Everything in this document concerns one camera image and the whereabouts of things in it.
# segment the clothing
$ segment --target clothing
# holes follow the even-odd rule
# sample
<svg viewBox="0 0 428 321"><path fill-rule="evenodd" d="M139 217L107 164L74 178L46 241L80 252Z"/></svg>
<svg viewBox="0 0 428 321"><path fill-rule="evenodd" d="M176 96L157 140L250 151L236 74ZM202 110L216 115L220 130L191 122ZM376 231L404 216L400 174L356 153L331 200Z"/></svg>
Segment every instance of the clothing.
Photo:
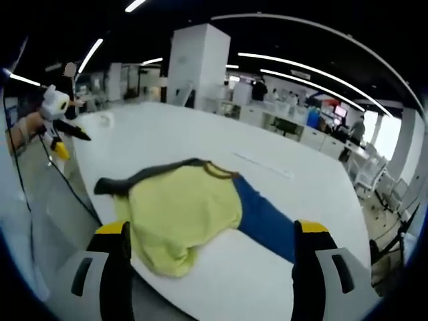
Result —
<svg viewBox="0 0 428 321"><path fill-rule="evenodd" d="M360 146L360 144L361 144L361 140L359 140L359 139L357 139L357 138L355 138L355 137L350 137L350 138L349 138L349 141L350 141L351 143L353 143L353 144L357 145L357 146Z"/></svg>
<svg viewBox="0 0 428 321"><path fill-rule="evenodd" d="M197 247L227 228L294 262L294 223L238 173L192 158L144 169L127 180L100 179L115 194L119 220L131 222L132 249L152 271L183 276Z"/></svg>
<svg viewBox="0 0 428 321"><path fill-rule="evenodd" d="M365 132L366 126L364 125L364 121L360 119L352 126L350 137L360 142Z"/></svg>
<svg viewBox="0 0 428 321"><path fill-rule="evenodd" d="M264 82L256 82L253 86L253 91L251 92L251 98L253 100L258 100L263 102L265 99L265 95L268 92L268 87L264 84Z"/></svg>

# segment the desk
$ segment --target desk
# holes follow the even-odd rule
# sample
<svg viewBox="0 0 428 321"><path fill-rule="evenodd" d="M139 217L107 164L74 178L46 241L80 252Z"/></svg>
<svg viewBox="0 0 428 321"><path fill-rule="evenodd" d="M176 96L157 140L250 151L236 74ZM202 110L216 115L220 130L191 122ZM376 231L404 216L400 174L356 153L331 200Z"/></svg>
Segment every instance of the desk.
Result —
<svg viewBox="0 0 428 321"><path fill-rule="evenodd" d="M111 197L94 195L99 178L124 179L145 167L199 157L239 171L291 219L324 224L339 247L347 247L370 269L360 204L343 166L332 158L236 120L154 102L85 114L76 121L92 138L74 144L101 222L116 216ZM225 230L201 246L196 264L183 278L157 276L135 255L131 263L157 292L197 320L291 318L293 265L239 231Z"/></svg>
<svg viewBox="0 0 428 321"><path fill-rule="evenodd" d="M357 154L359 157L362 157L365 160L368 160L370 158L370 155L361 147L351 142L343 144L339 140L336 140L335 138L328 136L327 134L320 132L319 130L307 126L306 119L296 120L288 117L285 112L280 112L278 108L276 108L276 106L274 106L273 104L267 106L264 103L254 103L248 106L241 106L241 115L243 116L243 119L240 117L240 121L264 129L267 129L268 123L266 121L266 115L278 117L288 122L292 122L303 128L303 134L301 135L302 144L309 146L314 150L319 150L323 152L324 140L328 138L328 143L334 143L338 148L340 148L340 146L343 146L344 148L347 148L348 150ZM333 154L335 155L334 158L337 159L338 155L340 154L340 151L338 151L337 155L336 152L333 152Z"/></svg>

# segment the ceiling light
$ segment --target ceiling light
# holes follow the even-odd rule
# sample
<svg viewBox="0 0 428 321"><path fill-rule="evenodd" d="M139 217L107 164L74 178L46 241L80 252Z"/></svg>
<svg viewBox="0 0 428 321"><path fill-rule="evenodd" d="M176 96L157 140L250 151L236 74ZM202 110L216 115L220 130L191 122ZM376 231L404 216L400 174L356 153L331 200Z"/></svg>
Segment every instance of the ceiling light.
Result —
<svg viewBox="0 0 428 321"><path fill-rule="evenodd" d="M348 41L352 42L353 44L357 45L358 47L362 48L363 50L367 51L370 55L375 57L378 61L380 61L385 67L387 67L400 81L401 83L408 89L412 97L415 99L417 105L419 106L419 111L421 115L425 115L425 109L422 106L421 101L418 99L414 91L410 88L409 84L406 83L406 81L403 79L403 77L390 65L388 64L380 55L375 53L373 50L371 50L369 47L363 45L361 42L355 40L352 36L349 37L348 35L337 31L335 29L332 29L330 27L327 27L326 25L322 25L321 23L313 22L310 20L305 20L302 18L297 17L290 17L288 15L273 15L270 13L264 13L264 14L258 14L258 13L238 13L234 15L220 15L217 17L212 17L211 20L222 20L222 19L234 19L234 18L248 18L248 17L256 17L256 18L268 18L268 19L283 19L288 21L294 21L298 23L304 23L306 25L311 25L312 27L320 28L323 30L326 30L330 33L333 33L335 35L338 35L339 37L342 37L344 39L347 39Z"/></svg>
<svg viewBox="0 0 428 321"><path fill-rule="evenodd" d="M34 85L34 86L37 86L37 87L41 86L39 82L34 82L33 80L30 80L30 79L27 79L27 78L24 78L24 77L15 75L15 74L10 74L9 76L12 79L20 80L22 82L26 82L27 84L31 84L31 85Z"/></svg>
<svg viewBox="0 0 428 321"><path fill-rule="evenodd" d="M83 72L83 69L85 69L89 59L91 59L92 55L94 55L95 51L98 49L98 47L101 46L101 43L103 41L103 39L98 39L96 43L92 46L91 50L88 52L88 55L86 55L85 59L83 59L82 65L80 65L79 74Z"/></svg>
<svg viewBox="0 0 428 321"><path fill-rule="evenodd" d="M48 66L48 67L45 68L45 72L51 72L52 70L60 69L61 66L62 66L62 64L55 64L55 65L52 65L52 66Z"/></svg>
<svg viewBox="0 0 428 321"><path fill-rule="evenodd" d="M161 61L163 61L163 58L156 58L156 59L147 60L146 62L141 63L141 65L146 66L146 65L154 64L155 62L161 62Z"/></svg>
<svg viewBox="0 0 428 321"><path fill-rule="evenodd" d="M357 87L349 84L348 82L345 82L344 80L341 80L340 78L337 78L336 76L327 74L326 72L323 72L322 70L304 65L304 64L300 64L298 62L292 62L291 60L286 60L286 59L282 59L282 58L276 58L276 57L269 57L269 56L264 56L264 55L255 55L253 53L238 53L239 56L241 57L249 57L249 58L259 58L259 59L266 59L266 60L273 60L275 62L283 62L285 64L290 64L296 67L300 67L300 68L304 68L307 70L310 70L312 72L316 72L318 74L321 74L323 76L329 77L330 79L336 80L337 82L340 82L342 85L345 85L346 87L354 90L355 92L358 92L361 96L364 96L365 98L367 98L368 100L370 100L374 105L378 106L386 115L392 117L393 115L381 104L379 104L374 98L370 97L368 94L366 94L365 92L362 92L361 90L359 90Z"/></svg>
<svg viewBox="0 0 428 321"><path fill-rule="evenodd" d="M349 100L348 98L345 98L344 96L337 94L336 92L331 91L330 89L324 88L320 85L314 84L313 82L309 82L307 80L303 80L301 78L297 78L297 77L293 77L290 75L285 75L285 74L281 74L279 72L271 72L270 70L266 70L266 69L261 69L261 72L265 73L265 74L271 74L271 75L275 75L275 76L280 76L280 77L284 77L284 78L288 78L297 82L302 82L303 84L307 84L309 86L315 87L319 90L322 90L323 92L328 92L329 94L332 94L333 96L336 96L337 98L343 100L344 102L347 102L350 105L353 105L354 107L358 108L359 110L361 110L362 112L365 112L366 110L361 107L360 105L354 103L352 100Z"/></svg>
<svg viewBox="0 0 428 321"><path fill-rule="evenodd" d="M137 7L140 7L146 0L135 0L133 3L131 3L128 7L126 7L125 12L133 12Z"/></svg>

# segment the white cabinet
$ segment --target white cabinet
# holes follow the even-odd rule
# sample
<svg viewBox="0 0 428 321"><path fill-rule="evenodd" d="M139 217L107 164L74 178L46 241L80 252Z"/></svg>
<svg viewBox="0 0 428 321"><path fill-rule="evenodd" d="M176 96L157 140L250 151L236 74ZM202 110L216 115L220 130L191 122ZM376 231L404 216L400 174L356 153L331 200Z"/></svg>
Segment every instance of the white cabinet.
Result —
<svg viewBox="0 0 428 321"><path fill-rule="evenodd" d="M263 126L263 110L257 106L242 106L239 121L261 128Z"/></svg>
<svg viewBox="0 0 428 321"><path fill-rule="evenodd" d="M322 132L310 127L305 127L303 129L302 137L300 138L300 143L313 148L314 150L320 150L325 138L326 135Z"/></svg>
<svg viewBox="0 0 428 321"><path fill-rule="evenodd" d="M344 144L342 142L330 136L326 136L326 139L324 139L322 143L321 152L332 158L338 159L343 148Z"/></svg>

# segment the floor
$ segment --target floor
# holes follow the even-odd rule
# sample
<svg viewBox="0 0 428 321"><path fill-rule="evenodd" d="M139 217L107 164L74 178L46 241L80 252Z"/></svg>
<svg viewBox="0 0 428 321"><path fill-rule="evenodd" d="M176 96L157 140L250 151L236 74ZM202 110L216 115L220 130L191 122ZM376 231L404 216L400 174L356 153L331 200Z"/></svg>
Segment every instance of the floor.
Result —
<svg viewBox="0 0 428 321"><path fill-rule="evenodd" d="M72 150L72 142L68 140L66 144ZM58 242L56 244L55 253L58 253L58 248L66 248L66 253L70 255L74 251L85 249L98 227L98 223L76 201L56 170L49 166L49 161L38 138L27 146L19 157L19 164L27 194L42 204L57 230L56 234L61 235L60 238L63 243ZM85 204L91 206L78 166L73 158L67 166L66 176L73 190ZM379 249L382 249L397 234L400 226L397 223L398 217L391 212L383 211L375 196L366 197L362 200L361 207L368 236L370 239L375 239ZM52 239L47 238L45 242L52 242ZM373 282L382 279L391 267L397 264L399 253L399 251L394 252L373 266ZM59 255L55 266L59 267L64 260L64 255L61 257ZM50 281L48 283L54 280L54 271L49 273L47 279ZM193 320L169 304L140 277L135 276L133 284L132 301L136 320Z"/></svg>

